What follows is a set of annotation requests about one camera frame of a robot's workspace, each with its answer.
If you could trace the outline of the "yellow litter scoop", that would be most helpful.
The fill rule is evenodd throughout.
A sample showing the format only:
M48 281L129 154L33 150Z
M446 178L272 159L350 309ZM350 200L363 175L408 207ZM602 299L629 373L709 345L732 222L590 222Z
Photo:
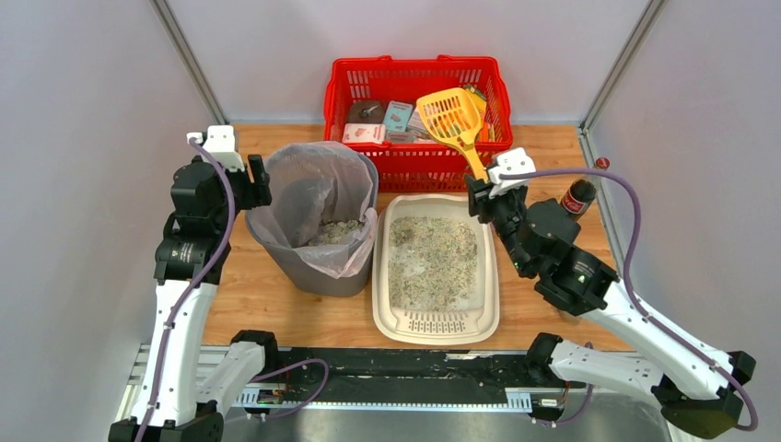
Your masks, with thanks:
M462 87L440 90L420 97L416 107L429 134L461 154L477 180L489 181L475 147L484 120L470 93Z

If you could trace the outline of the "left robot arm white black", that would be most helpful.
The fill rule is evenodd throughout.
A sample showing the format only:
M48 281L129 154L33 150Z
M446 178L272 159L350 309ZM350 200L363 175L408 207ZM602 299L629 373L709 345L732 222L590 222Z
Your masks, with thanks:
M216 372L196 380L236 217L272 201L261 156L194 157L174 173L170 197L173 211L155 252L157 315L149 360L137 402L111 425L110 441L221 440L234 401L276 351L272 333L240 331Z

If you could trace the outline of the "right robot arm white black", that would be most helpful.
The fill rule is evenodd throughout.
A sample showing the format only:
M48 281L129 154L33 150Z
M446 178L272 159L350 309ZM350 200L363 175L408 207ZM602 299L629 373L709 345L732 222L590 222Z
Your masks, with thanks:
M542 332L525 357L543 380L582 382L644 401L672 425L702 439L758 426L745 385L755 359L693 337L644 303L609 265L575 245L578 224L555 200L526 204L524 183L466 178L469 212L495 229L518 275L553 307L599 324L634 349L604 353Z

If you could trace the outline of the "beige litter box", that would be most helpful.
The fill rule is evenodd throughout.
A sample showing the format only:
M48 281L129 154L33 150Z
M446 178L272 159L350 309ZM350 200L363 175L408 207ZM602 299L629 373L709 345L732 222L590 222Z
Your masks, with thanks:
M404 343L482 342L500 321L493 229L464 196L398 196L383 211L372 274L375 323Z

